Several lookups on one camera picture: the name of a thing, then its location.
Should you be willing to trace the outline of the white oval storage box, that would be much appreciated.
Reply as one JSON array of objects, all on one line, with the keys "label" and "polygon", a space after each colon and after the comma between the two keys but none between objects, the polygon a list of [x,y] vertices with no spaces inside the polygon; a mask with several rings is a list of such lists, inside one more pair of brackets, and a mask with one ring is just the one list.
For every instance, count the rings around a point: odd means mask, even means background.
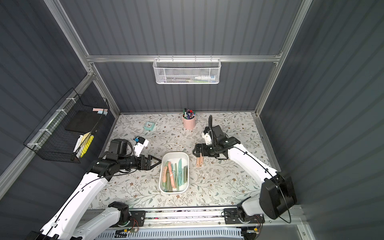
[{"label": "white oval storage box", "polygon": [[[182,185],[178,185],[178,166],[179,160],[182,159],[182,167],[188,167],[188,181],[183,183],[183,170],[182,170]],[[168,162],[172,164],[174,179],[176,188],[173,189],[170,182],[170,174],[168,169]],[[184,152],[169,152],[163,156],[162,166],[161,166],[161,175],[159,180],[159,189],[162,193],[168,195],[180,195],[184,194],[189,188],[189,156]]]}]

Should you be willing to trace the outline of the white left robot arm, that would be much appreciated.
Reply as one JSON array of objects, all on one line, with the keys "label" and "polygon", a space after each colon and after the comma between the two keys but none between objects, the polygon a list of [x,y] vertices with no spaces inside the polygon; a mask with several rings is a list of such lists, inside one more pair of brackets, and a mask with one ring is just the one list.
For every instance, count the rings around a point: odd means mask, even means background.
[{"label": "white left robot arm", "polygon": [[86,172],[64,205],[39,230],[31,231],[28,240],[93,240],[107,228],[118,225],[136,225],[127,204],[114,201],[99,215],[79,226],[79,222],[96,195],[114,176],[124,176],[135,171],[149,171],[162,160],[141,152],[148,145],[143,137],[128,140],[114,139],[104,155]]}]

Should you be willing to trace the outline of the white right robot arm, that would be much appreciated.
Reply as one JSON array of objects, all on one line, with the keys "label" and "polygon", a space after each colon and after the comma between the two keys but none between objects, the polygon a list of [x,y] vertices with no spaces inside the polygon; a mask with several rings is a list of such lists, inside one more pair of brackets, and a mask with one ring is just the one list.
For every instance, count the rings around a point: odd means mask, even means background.
[{"label": "white right robot arm", "polygon": [[204,157],[217,160],[231,160],[238,164],[259,185],[258,198],[248,197],[237,204],[239,221],[248,222],[251,218],[267,215],[270,219],[280,218],[297,204],[292,178],[264,164],[252,155],[235,137],[228,137],[220,126],[213,126],[213,116],[208,118],[202,137],[204,144],[196,144],[193,155],[200,166]]}]

